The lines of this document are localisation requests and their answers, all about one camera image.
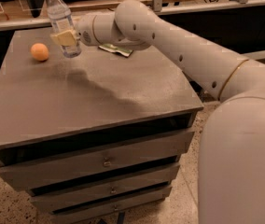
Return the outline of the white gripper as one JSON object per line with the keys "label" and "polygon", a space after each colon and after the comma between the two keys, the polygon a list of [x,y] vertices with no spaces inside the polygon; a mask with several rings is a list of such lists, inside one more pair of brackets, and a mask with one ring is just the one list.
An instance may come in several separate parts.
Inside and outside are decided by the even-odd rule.
{"label": "white gripper", "polygon": [[76,31],[70,29],[59,33],[53,33],[50,35],[50,38],[56,45],[65,47],[75,46],[79,38],[86,46],[98,46],[99,41],[93,30],[95,18],[95,15],[84,15],[77,19],[75,25]]}

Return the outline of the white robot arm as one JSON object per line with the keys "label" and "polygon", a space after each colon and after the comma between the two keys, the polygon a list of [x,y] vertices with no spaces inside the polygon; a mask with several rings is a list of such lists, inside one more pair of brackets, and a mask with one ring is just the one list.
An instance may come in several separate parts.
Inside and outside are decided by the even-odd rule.
{"label": "white robot arm", "polygon": [[199,224],[265,224],[265,64],[160,19],[139,1],[52,34],[58,45],[153,46],[220,101],[201,134]]}

